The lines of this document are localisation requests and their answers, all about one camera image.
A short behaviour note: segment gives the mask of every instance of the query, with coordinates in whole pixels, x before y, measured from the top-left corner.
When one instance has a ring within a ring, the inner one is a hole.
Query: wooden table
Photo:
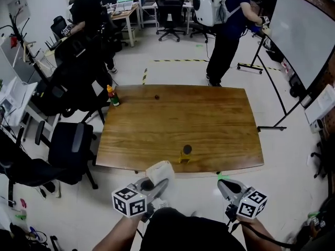
[[[183,85],[117,86],[97,165],[145,171],[168,160],[175,172],[217,172],[263,165],[244,89]],[[179,164],[185,145],[191,160]]]
[[[129,11],[124,11],[122,12],[120,15],[115,16],[114,12],[111,14],[111,19],[112,20],[117,20],[117,19],[126,19],[126,23],[127,23],[127,29],[128,29],[128,33],[129,33],[129,41],[130,41],[130,45],[131,47],[134,46],[134,39],[132,36],[132,32],[131,32],[131,25],[130,25],[130,15],[136,10],[136,14],[137,14],[137,23],[138,23],[138,29],[141,30],[141,18],[140,18],[140,9],[139,9],[139,5],[138,3],[133,3],[131,10]]]

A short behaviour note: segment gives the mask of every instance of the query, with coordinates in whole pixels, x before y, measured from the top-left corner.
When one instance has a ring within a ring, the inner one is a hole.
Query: white floor
[[[233,68],[223,77],[222,85],[244,88],[256,124],[271,126],[283,116],[283,111],[268,76],[265,73],[260,75],[256,72],[238,71],[234,67],[238,62],[251,63],[258,41],[250,33],[241,39],[231,65]],[[214,39],[209,39],[209,55],[213,48]],[[264,49],[260,56],[266,66],[279,67],[278,63],[270,60]],[[153,62],[168,59],[207,60],[203,36],[192,39],[181,36],[179,43],[171,36],[159,42],[155,29],[145,29],[134,48],[128,47],[116,54],[119,72],[115,81],[119,85],[142,84],[143,73],[148,69],[146,84],[206,85],[206,62]],[[270,73],[286,109],[291,108],[296,100],[289,95],[289,86],[283,74],[274,70],[270,70]],[[85,113],[77,112],[62,121],[79,122],[84,115]],[[97,135],[101,134],[103,126],[99,117],[93,117],[89,123],[94,126]],[[312,161],[309,154],[316,149],[318,136],[310,132],[303,108],[298,106],[282,125],[288,128],[282,132],[268,130],[259,133],[264,156],[263,166],[222,173],[269,196],[267,206],[259,219],[279,241],[284,240],[290,232],[297,232],[307,214],[317,210],[327,196],[327,181],[313,179],[316,170],[314,163],[317,161]],[[32,124],[24,146],[32,158],[46,159],[48,149],[43,144],[34,144],[36,126],[37,124]],[[20,198],[27,203],[28,226],[33,226],[47,235],[56,235],[63,250],[92,250],[121,218],[113,210],[111,192],[143,176],[143,173],[135,175],[125,170],[98,166],[91,170],[99,185],[98,190],[92,190],[84,176],[74,186],[62,183],[61,199],[48,195],[43,201],[35,189],[15,185],[17,209],[20,209]],[[173,207],[186,215],[197,210],[205,218],[227,222],[224,215],[227,202],[217,189],[216,174],[177,174],[176,177],[178,192],[172,203]],[[6,176],[1,175],[1,196],[7,197],[7,183]],[[143,232],[145,226],[140,223],[139,229]],[[233,234],[244,244],[241,228]],[[139,250],[140,244],[141,239],[137,235],[132,250]]]

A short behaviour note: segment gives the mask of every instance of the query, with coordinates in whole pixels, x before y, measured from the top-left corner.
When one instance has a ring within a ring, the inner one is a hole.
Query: person
[[[257,25],[263,24],[262,19],[252,11],[250,0],[226,0],[226,6],[229,12],[239,6],[241,8],[231,15],[225,24],[215,27],[217,29],[215,47],[207,66],[206,75],[209,86],[221,86],[221,78],[230,68],[248,20]]]
[[[122,217],[112,231],[98,243],[93,251],[129,251],[142,216]],[[238,216],[239,221],[247,222],[255,230],[272,238],[262,223]],[[148,221],[140,251],[171,250],[245,250],[242,244],[228,232],[221,222],[185,216],[172,208],[162,208]],[[242,227],[248,251],[281,251],[281,248],[259,238],[250,229]]]
[[[70,9],[74,26],[68,36],[84,29],[89,38],[97,35],[102,24],[103,4],[101,0],[72,0],[73,5]],[[116,74],[113,57],[115,52],[110,49],[110,45],[105,40],[102,41],[103,59],[107,64],[108,72]]]

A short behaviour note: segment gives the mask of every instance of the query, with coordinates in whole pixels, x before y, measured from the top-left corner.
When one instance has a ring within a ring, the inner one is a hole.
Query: floor tape
[[[239,62],[240,64],[242,65],[247,65],[247,66],[251,66],[251,64],[245,64],[245,63],[242,63],[242,62]],[[257,67],[257,68],[264,68],[263,66],[258,66],[258,65],[253,65],[254,67]],[[275,71],[280,71],[279,69],[275,69],[275,68],[270,68],[270,67],[266,67],[267,69],[270,69],[270,70],[275,70]]]
[[[148,72],[148,69],[145,69],[145,70],[144,70],[144,76],[143,76],[143,79],[142,79],[142,85],[145,85],[145,84],[146,84],[147,72]]]
[[[206,60],[154,60],[154,62],[171,62],[171,61],[203,61],[203,62],[208,62]]]

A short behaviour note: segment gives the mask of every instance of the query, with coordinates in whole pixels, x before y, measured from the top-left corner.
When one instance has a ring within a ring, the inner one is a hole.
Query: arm
[[[255,12],[252,11],[249,3],[242,2],[240,5],[241,5],[244,16],[248,20],[257,23],[260,26],[263,24],[263,20],[259,16],[257,16]]]
[[[71,31],[67,34],[67,36],[69,37],[69,36],[73,35],[74,33],[78,32],[78,31],[80,31],[80,30],[82,30],[84,28],[85,28],[85,22],[82,21],[82,22],[78,23],[77,25],[75,25],[71,29]]]
[[[123,216],[93,251],[130,251],[141,218],[142,215],[130,219]]]
[[[247,218],[243,218],[241,216],[237,216],[238,221],[242,221],[251,225],[256,231],[264,234],[265,236],[272,238],[271,234],[266,230],[263,224],[258,220],[250,220]],[[267,240],[259,238],[256,234],[254,234],[250,229],[242,225],[242,231],[244,235],[245,245],[248,251],[281,251],[282,249]]]

